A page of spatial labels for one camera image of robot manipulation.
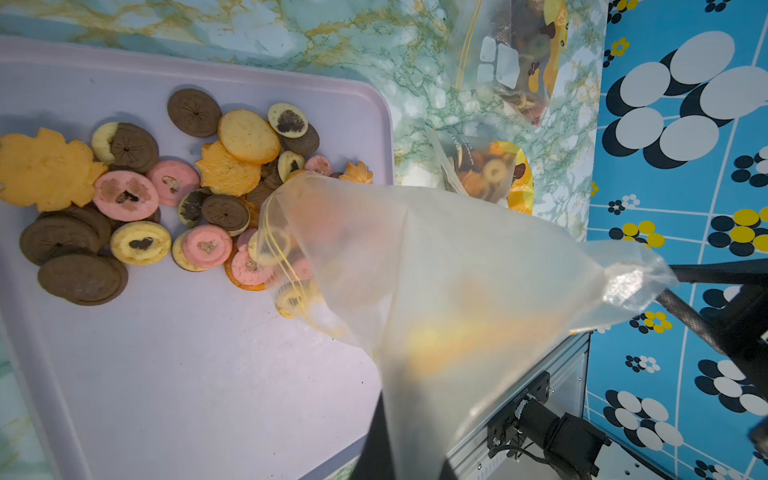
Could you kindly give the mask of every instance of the chocolate cookie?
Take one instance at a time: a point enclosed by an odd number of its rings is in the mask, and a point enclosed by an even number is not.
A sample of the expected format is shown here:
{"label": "chocolate cookie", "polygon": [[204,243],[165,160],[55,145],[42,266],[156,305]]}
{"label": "chocolate cookie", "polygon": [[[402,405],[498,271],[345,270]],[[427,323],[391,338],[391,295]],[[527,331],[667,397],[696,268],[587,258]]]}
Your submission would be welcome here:
{"label": "chocolate cookie", "polygon": [[203,202],[213,195],[210,188],[197,188],[187,194],[179,203],[179,220],[185,227],[195,228],[203,216]]}
{"label": "chocolate cookie", "polygon": [[266,185],[272,190],[277,190],[283,184],[283,181],[280,179],[278,163],[278,160],[274,160],[261,167],[262,180],[259,182],[259,185]]}
{"label": "chocolate cookie", "polygon": [[211,225],[225,229],[233,237],[248,228],[250,212],[235,197],[211,195],[203,202],[203,218]]}
{"label": "chocolate cookie", "polygon": [[312,157],[312,154],[320,147],[320,136],[311,124],[308,124],[306,133],[298,138],[280,136],[283,148],[298,153],[304,158]]}
{"label": "chocolate cookie", "polygon": [[102,247],[109,244],[109,239],[112,236],[111,219],[98,211],[98,208],[93,204],[88,204],[85,207],[71,205],[63,210],[43,212],[38,216],[38,219],[47,217],[71,217],[80,220],[96,232]]}
{"label": "chocolate cookie", "polygon": [[[120,228],[120,227],[122,227],[122,226],[123,226],[123,225],[125,225],[126,223],[130,223],[130,222],[121,222],[121,221],[119,221],[119,220],[113,220],[113,219],[111,219],[111,218],[110,218],[109,220],[110,220],[110,225],[112,226],[112,230],[113,230],[113,231],[114,231],[114,230],[117,230],[117,229],[118,229],[118,228]],[[160,223],[160,208],[158,208],[157,210],[155,210],[155,211],[154,211],[154,212],[153,212],[153,213],[152,213],[152,214],[151,214],[149,217],[147,217],[147,218],[142,218],[141,220],[136,220],[136,221],[140,221],[140,222],[141,222],[141,221],[144,221],[144,222],[155,222],[155,223]]]}
{"label": "chocolate cookie", "polygon": [[185,88],[170,96],[168,117],[187,135],[209,137],[217,132],[221,109],[204,91]]}
{"label": "chocolate cookie", "polygon": [[112,167],[146,174],[160,159],[157,142],[148,131],[134,124],[120,122],[110,145]]}
{"label": "chocolate cookie", "polygon": [[96,253],[102,243],[85,222],[66,216],[36,220],[22,231],[18,241],[22,253],[35,265],[72,251]]}
{"label": "chocolate cookie", "polygon": [[261,204],[274,192],[275,189],[271,188],[265,182],[261,182],[258,187],[245,194],[246,200],[259,207],[261,210]]}
{"label": "chocolate cookie", "polygon": [[53,258],[38,271],[38,282],[46,292],[85,306],[112,300],[123,291],[127,278],[119,261],[84,253]]}

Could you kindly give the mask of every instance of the cable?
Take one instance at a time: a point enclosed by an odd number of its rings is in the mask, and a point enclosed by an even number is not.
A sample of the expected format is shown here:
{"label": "cable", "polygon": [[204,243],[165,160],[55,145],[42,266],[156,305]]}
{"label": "cable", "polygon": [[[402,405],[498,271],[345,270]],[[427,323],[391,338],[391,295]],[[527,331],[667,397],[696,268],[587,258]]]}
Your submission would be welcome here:
{"label": "cable", "polygon": [[[533,442],[528,442],[528,444],[525,447],[523,447],[523,450],[528,450],[528,447],[530,447],[531,445],[533,445]],[[515,453],[515,460],[520,458],[520,455],[521,455],[520,452]]]}
{"label": "cable", "polygon": [[489,458],[494,458],[497,453],[503,452],[504,450],[512,450],[513,452],[522,453],[524,455],[527,455],[527,456],[531,457],[531,459],[534,462],[543,463],[544,465],[549,465],[550,464],[549,460],[547,460],[546,458],[537,457],[536,455],[530,453],[528,450],[521,449],[520,447],[514,446],[514,445],[500,445],[498,447],[494,447],[494,448],[492,448],[492,449],[490,449],[488,451],[488,457]]}

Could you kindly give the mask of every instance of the clear plastic bag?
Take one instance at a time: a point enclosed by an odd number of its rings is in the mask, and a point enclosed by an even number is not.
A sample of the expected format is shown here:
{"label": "clear plastic bag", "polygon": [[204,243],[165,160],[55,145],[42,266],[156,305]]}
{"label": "clear plastic bag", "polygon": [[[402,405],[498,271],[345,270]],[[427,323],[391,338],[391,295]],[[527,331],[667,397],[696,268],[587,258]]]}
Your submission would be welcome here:
{"label": "clear plastic bag", "polygon": [[533,213],[533,174],[520,147],[509,141],[469,137],[455,128],[435,131],[425,127],[425,133],[448,191],[492,204],[501,201],[510,210]]}
{"label": "clear plastic bag", "polygon": [[314,174],[266,200],[255,247],[284,313],[376,362],[400,480],[437,478],[447,451],[566,336],[634,316],[676,281],[639,243],[579,244],[462,195]]}
{"label": "clear plastic bag", "polygon": [[492,88],[541,123],[568,43],[564,0],[465,2],[448,40],[446,67],[458,90]]}

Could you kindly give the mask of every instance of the plastic tray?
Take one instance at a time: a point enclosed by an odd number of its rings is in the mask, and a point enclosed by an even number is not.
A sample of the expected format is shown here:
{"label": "plastic tray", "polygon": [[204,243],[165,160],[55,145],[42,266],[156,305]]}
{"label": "plastic tray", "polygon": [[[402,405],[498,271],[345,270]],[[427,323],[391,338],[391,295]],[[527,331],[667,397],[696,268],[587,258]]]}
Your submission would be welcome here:
{"label": "plastic tray", "polygon": [[[130,121],[162,157],[194,162],[212,140],[165,110],[184,86],[224,112],[296,104],[337,170],[364,160],[392,183],[389,110],[367,84],[0,36],[0,135],[47,127],[90,143],[105,121]],[[161,213],[176,237],[175,210]],[[36,215],[0,202],[0,334],[60,478],[298,478],[365,435],[380,384],[362,350],[284,319],[223,268],[188,273],[170,256],[129,267],[103,306],[50,296],[18,248]]]}

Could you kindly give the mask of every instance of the cookie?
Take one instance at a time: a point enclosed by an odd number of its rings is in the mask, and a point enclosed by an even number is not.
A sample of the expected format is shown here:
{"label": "cookie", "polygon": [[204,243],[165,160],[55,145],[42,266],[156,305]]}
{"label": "cookie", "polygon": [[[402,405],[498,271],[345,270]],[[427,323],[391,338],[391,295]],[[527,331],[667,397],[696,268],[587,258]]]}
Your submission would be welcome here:
{"label": "cookie", "polygon": [[248,230],[242,232],[237,238],[237,243],[235,245],[237,250],[248,250],[248,242],[250,242],[251,237],[253,237],[257,231],[258,230],[256,228],[249,228]]}
{"label": "cookie", "polygon": [[22,231],[18,245],[35,265],[63,253],[96,253],[102,247],[95,230],[87,223],[63,215],[36,220]]}
{"label": "cookie", "polygon": [[299,170],[294,170],[291,173],[288,174],[286,177],[286,181],[290,180],[291,178],[298,177],[299,175],[304,175],[306,172],[308,172],[306,168],[301,168]]}
{"label": "cookie", "polygon": [[339,179],[355,184],[370,184],[373,182],[373,172],[368,170],[365,162],[357,162],[357,165],[347,162],[344,175],[341,175]]}
{"label": "cookie", "polygon": [[96,157],[113,168],[146,174],[160,153],[154,137],[142,127],[126,122],[101,125],[91,137]]}
{"label": "cookie", "polygon": [[194,88],[179,90],[168,99],[167,109],[170,121],[187,135],[209,137],[219,127],[219,104],[204,91]]}
{"label": "cookie", "polygon": [[239,197],[256,188],[261,180],[260,165],[238,160],[221,141],[203,146],[203,158],[195,165],[203,174],[200,184],[215,194]]}
{"label": "cookie", "polygon": [[309,158],[320,148],[320,136],[311,124],[307,124],[306,133],[298,138],[288,138],[280,135],[283,148],[296,152],[304,158]]}
{"label": "cookie", "polygon": [[292,245],[293,242],[285,230],[265,229],[263,233],[253,235],[248,240],[248,254],[259,266],[277,265],[287,259]]}
{"label": "cookie", "polygon": [[181,249],[192,265],[214,268],[229,258],[232,253],[232,238],[221,227],[201,225],[189,231]]}
{"label": "cookie", "polygon": [[507,177],[507,173],[507,166],[498,158],[494,158],[493,160],[489,161],[482,168],[482,176],[485,178],[485,181],[490,184],[501,183]]}
{"label": "cookie", "polygon": [[280,180],[285,183],[292,171],[304,168],[304,163],[304,157],[301,155],[292,151],[284,151],[277,159],[277,172],[280,174]]}
{"label": "cookie", "polygon": [[245,194],[245,198],[251,202],[252,204],[256,205],[259,211],[261,210],[261,205],[264,203],[264,201],[269,198],[269,196],[274,192],[274,188],[270,188],[266,184],[259,184],[258,187],[254,188],[247,194]]}
{"label": "cookie", "polygon": [[459,179],[470,197],[478,198],[488,186],[488,181],[479,172],[470,170]]}
{"label": "cookie", "polygon": [[272,275],[270,266],[258,270],[247,250],[233,250],[224,270],[234,286],[250,292],[266,290],[265,282]]}
{"label": "cookie", "polygon": [[126,223],[110,240],[112,254],[128,265],[153,265],[170,252],[170,233],[154,222]]}
{"label": "cookie", "polygon": [[189,232],[190,232],[189,230],[185,231],[184,233],[179,235],[176,240],[174,240],[174,245],[170,249],[171,256],[174,258],[174,262],[176,262],[178,266],[180,266],[181,268],[185,269],[188,272],[204,272],[205,270],[208,270],[208,269],[194,266],[184,256],[184,241],[187,239],[187,235],[189,234]]}
{"label": "cookie", "polygon": [[219,121],[219,139],[232,155],[251,164],[268,164],[280,153],[280,140],[270,124],[248,110],[225,114]]}
{"label": "cookie", "polygon": [[48,212],[83,207],[94,197],[94,181],[107,166],[93,161],[88,145],[41,128],[37,137],[0,137],[0,200]]}
{"label": "cookie", "polygon": [[194,228],[203,218],[203,202],[213,195],[210,188],[197,188],[187,194],[179,203],[179,220],[185,227]]}
{"label": "cookie", "polygon": [[125,266],[115,259],[83,253],[55,257],[38,271],[43,290],[84,306],[113,300],[122,293],[127,278]]}
{"label": "cookie", "polygon": [[261,167],[261,182],[259,185],[267,185],[272,190],[277,190],[283,184],[280,179],[279,160],[274,160]]}
{"label": "cookie", "polygon": [[177,207],[188,193],[200,187],[200,175],[177,160],[161,161],[149,170],[147,178],[157,189],[160,205],[168,207]]}
{"label": "cookie", "polygon": [[230,237],[240,235],[250,224],[250,212],[235,197],[211,195],[203,202],[203,218],[211,225],[225,229]]}
{"label": "cookie", "polygon": [[38,215],[38,219],[47,217],[70,217],[80,220],[96,232],[102,247],[109,244],[109,239],[112,236],[112,222],[93,204],[88,204],[85,207],[71,205],[63,210],[43,212]]}
{"label": "cookie", "polygon": [[333,167],[331,167],[331,163],[322,155],[315,155],[307,160],[306,164],[304,164],[304,168],[325,175],[326,177],[333,175]]}
{"label": "cookie", "polygon": [[237,199],[243,202],[243,205],[245,205],[245,208],[248,209],[248,213],[250,214],[248,227],[259,228],[259,216],[261,215],[260,206],[253,202],[249,202],[245,195],[241,195]]}
{"label": "cookie", "polygon": [[266,115],[275,131],[286,138],[302,137],[310,128],[306,115],[296,105],[275,104]]}
{"label": "cookie", "polygon": [[116,170],[102,175],[94,184],[96,207],[107,217],[134,222],[149,217],[160,203],[157,188],[143,175]]}
{"label": "cookie", "polygon": [[[112,231],[117,230],[118,228],[122,227],[126,223],[130,223],[130,222],[120,222],[119,220],[112,220],[112,219],[110,219],[110,221],[112,223]],[[141,220],[136,220],[136,221],[160,223],[160,209],[158,208],[157,210],[155,210],[149,217],[142,218]]]}

